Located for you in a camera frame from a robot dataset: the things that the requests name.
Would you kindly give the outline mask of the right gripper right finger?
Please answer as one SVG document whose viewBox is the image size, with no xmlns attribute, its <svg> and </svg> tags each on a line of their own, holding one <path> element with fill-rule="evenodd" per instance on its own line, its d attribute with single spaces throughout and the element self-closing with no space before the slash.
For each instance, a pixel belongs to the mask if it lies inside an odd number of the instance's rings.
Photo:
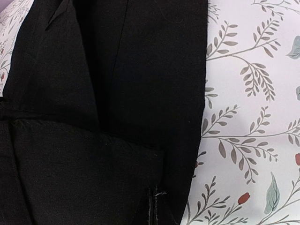
<svg viewBox="0 0 300 225">
<path fill-rule="evenodd" d="M 166 201 L 167 193 L 160 187 L 154 190 L 154 224 L 155 225 L 174 225 L 171 210 Z"/>
</svg>

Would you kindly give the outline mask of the black long sleeve shirt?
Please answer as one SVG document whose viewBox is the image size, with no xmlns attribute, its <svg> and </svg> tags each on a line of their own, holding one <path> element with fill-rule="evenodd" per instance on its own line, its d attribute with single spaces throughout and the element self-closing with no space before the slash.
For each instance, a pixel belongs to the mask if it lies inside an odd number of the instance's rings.
<svg viewBox="0 0 300 225">
<path fill-rule="evenodd" d="M 36 0 L 0 99 L 3 225 L 181 223 L 205 106 L 206 0 Z"/>
</svg>

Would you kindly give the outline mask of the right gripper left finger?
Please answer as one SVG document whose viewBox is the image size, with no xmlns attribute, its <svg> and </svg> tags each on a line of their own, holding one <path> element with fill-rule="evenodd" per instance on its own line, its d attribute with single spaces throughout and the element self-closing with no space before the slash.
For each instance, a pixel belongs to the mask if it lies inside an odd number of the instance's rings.
<svg viewBox="0 0 300 225">
<path fill-rule="evenodd" d="M 133 219 L 133 225 L 152 224 L 152 189 L 145 189 Z"/>
</svg>

